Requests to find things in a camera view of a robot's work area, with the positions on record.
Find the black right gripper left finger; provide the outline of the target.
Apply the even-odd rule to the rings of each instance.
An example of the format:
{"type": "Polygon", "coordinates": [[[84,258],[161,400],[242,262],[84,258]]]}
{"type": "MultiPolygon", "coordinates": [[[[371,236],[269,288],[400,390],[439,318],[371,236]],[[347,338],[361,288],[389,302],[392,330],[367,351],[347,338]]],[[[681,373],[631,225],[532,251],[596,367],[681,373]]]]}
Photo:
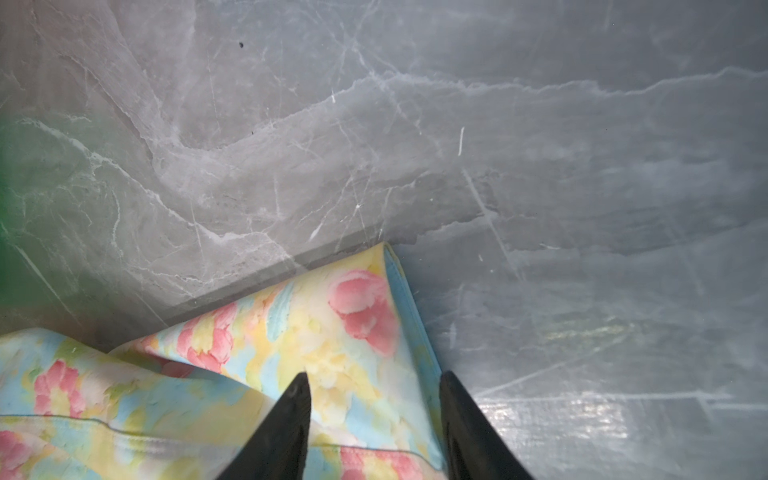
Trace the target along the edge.
{"type": "Polygon", "coordinates": [[[302,479],[308,452],[311,403],[308,376],[299,373],[217,479],[302,479]]]}

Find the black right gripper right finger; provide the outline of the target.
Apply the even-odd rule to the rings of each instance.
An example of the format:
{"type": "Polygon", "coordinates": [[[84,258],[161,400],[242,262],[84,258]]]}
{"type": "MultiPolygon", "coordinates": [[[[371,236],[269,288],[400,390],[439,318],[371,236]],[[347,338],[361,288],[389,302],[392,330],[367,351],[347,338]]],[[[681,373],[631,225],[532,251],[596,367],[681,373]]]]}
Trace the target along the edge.
{"type": "Polygon", "coordinates": [[[439,395],[450,480],[533,480],[452,371],[441,375],[439,395]]]}

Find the pastel floral skirt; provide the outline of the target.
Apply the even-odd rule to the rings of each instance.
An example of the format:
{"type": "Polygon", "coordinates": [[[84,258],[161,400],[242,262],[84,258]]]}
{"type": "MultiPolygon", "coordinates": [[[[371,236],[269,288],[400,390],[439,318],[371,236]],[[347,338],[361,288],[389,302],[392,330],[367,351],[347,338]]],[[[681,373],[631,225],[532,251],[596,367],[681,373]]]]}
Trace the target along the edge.
{"type": "Polygon", "coordinates": [[[212,479],[298,374],[307,479],[443,479],[441,369],[386,243],[103,353],[1,339],[5,479],[212,479]]]}

